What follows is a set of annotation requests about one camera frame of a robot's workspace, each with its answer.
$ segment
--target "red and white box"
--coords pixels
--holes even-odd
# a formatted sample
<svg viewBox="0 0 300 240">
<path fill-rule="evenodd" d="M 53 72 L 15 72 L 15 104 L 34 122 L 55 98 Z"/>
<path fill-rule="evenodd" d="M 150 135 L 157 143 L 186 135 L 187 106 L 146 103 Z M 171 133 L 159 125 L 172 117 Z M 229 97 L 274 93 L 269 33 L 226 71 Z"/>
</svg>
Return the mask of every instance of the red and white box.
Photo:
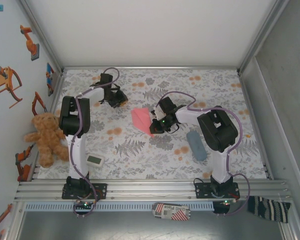
<svg viewBox="0 0 300 240">
<path fill-rule="evenodd" d="M 188 206 L 156 202 L 152 205 L 152 214 L 157 219 L 188 221 L 191 211 Z"/>
</svg>

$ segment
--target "brown teddy bear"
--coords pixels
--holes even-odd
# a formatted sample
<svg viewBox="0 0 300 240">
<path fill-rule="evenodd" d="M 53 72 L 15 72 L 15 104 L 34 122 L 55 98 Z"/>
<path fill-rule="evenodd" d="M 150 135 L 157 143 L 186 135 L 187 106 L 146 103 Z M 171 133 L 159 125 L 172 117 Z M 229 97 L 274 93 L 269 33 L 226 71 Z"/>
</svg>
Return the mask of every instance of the brown teddy bear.
<svg viewBox="0 0 300 240">
<path fill-rule="evenodd" d="M 49 168 L 54 164 L 53 154 L 62 161 L 69 161 L 68 147 L 60 143 L 60 139 L 66 139 L 63 131 L 59 129 L 59 118 L 51 112 L 36 115 L 31 121 L 37 132 L 24 136 L 27 143 L 36 142 L 39 150 L 39 164 L 43 168 Z"/>
</svg>

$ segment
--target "floral tablecloth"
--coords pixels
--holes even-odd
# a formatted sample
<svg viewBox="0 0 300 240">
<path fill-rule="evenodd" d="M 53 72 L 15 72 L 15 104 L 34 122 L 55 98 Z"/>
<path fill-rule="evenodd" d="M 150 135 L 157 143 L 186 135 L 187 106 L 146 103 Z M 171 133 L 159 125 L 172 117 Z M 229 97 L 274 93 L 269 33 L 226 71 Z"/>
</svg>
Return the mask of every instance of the floral tablecloth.
<svg viewBox="0 0 300 240">
<path fill-rule="evenodd" d="M 56 115 L 60 114 L 64 96 L 76 96 L 99 81 L 104 69 L 71 69 L 59 96 Z M 116 71 L 109 71 L 115 78 Z M 105 158 L 102 168 L 89 167 L 91 179 L 194 179 L 209 178 L 212 172 L 210 149 L 198 126 L 181 124 L 176 133 L 150 137 L 132 124 L 133 108 L 153 109 L 168 91 L 183 91 L 196 97 L 195 108 L 220 105 L 235 112 L 243 125 L 243 140 L 231 152 L 230 170 L 248 178 L 266 178 L 256 143 L 249 111 L 235 70 L 203 69 L 120 69 L 116 82 L 128 97 L 122 107 L 108 103 L 95 104 L 90 110 L 91 127 L 86 139 L 86 153 Z M 170 94 L 178 106 L 191 102 L 187 96 Z M 231 118 L 237 129 L 237 122 Z M 205 161 L 193 157 L 186 134 L 196 130 L 201 134 L 208 153 Z M 69 163 L 56 160 L 50 168 L 41 168 L 39 179 L 65 179 Z"/>
</svg>

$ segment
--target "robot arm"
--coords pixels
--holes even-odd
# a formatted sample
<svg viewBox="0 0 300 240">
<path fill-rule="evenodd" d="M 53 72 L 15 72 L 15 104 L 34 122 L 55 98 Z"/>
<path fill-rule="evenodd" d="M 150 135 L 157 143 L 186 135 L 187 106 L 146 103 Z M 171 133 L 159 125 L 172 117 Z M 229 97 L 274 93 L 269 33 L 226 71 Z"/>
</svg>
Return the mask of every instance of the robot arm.
<svg viewBox="0 0 300 240">
<path fill-rule="evenodd" d="M 82 130 L 75 138 L 74 136 L 80 129 L 78 106 L 73 96 L 65 96 L 62 99 L 59 126 L 65 134 L 69 154 L 73 159 L 73 163 L 70 162 L 69 176 L 67 177 L 66 184 L 63 188 L 62 198 L 64 198 L 64 196 L 72 196 L 74 199 L 77 199 L 78 197 L 85 198 L 91 193 L 90 185 L 78 173 L 80 172 L 86 179 L 89 179 L 86 158 L 86 133 L 89 131 L 91 124 L 90 107 L 97 102 L 107 102 L 111 107 L 116 108 L 128 100 L 127 96 L 120 90 L 119 86 L 115 85 L 116 88 L 111 87 L 112 81 L 112 75 L 101 73 L 100 82 L 90 86 L 92 90 L 88 91 L 82 98 L 78 99 L 82 115 Z"/>
<path fill-rule="evenodd" d="M 238 136 L 235 125 L 222 110 L 192 111 L 185 105 L 176 106 L 169 97 L 163 98 L 158 105 L 153 113 L 160 119 L 153 120 L 150 126 L 152 134 L 169 133 L 174 124 L 200 126 L 204 139 L 212 150 L 211 182 L 215 183 L 216 194 L 221 195 L 233 181 L 227 171 L 227 155 L 228 149 L 235 144 Z"/>
</svg>

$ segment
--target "teddy bear ear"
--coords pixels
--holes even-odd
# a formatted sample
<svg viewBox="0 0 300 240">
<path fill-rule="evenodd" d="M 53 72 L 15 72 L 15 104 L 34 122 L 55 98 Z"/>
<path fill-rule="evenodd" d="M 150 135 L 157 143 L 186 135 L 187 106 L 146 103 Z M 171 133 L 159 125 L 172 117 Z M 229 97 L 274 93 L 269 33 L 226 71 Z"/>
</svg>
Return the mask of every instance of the teddy bear ear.
<svg viewBox="0 0 300 240">
<path fill-rule="evenodd" d="M 35 124 L 35 123 L 38 122 L 39 119 L 40 119 L 39 115 L 35 115 L 35 116 L 32 118 L 31 123 L 32 123 L 32 124 Z"/>
</svg>

